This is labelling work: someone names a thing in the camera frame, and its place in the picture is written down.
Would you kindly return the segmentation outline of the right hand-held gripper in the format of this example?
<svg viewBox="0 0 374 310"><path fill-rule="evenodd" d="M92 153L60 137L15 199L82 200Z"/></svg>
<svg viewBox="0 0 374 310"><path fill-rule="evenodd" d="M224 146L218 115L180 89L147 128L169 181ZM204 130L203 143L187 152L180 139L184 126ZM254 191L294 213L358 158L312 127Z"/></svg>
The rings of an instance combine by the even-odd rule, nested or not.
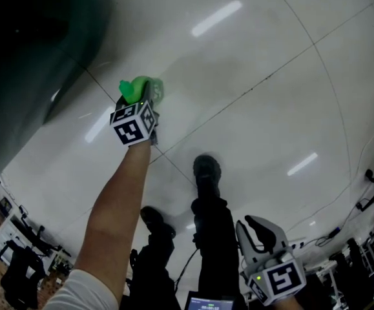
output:
<svg viewBox="0 0 374 310"><path fill-rule="evenodd" d="M246 215L245 222L262 244L257 247L246 224L237 221L236 236L247 264L241 272L246 286L264 306L297 294L306 286L306 276L284 230L258 216Z"/></svg>

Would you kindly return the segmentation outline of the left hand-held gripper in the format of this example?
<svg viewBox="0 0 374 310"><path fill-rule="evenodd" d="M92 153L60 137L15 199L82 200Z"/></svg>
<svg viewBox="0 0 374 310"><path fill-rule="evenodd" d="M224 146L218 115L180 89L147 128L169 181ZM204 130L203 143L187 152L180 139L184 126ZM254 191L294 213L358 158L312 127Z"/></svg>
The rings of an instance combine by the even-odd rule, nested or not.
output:
<svg viewBox="0 0 374 310"><path fill-rule="evenodd" d="M152 109L155 96L155 82L147 80L144 101L126 106L126 100L121 96L116 102L116 107L121 108L110 114L110 127L123 145L131 146L151 139L158 125L158 114Z"/></svg>

